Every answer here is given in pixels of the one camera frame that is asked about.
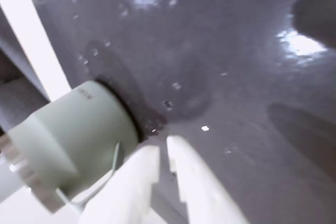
wet surface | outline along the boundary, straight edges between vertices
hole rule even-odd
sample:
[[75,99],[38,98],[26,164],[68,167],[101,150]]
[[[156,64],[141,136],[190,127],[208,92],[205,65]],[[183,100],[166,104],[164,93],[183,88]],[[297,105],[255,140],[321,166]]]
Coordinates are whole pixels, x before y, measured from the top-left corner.
[[335,223],[336,0],[34,3],[71,86],[189,139],[251,223]]

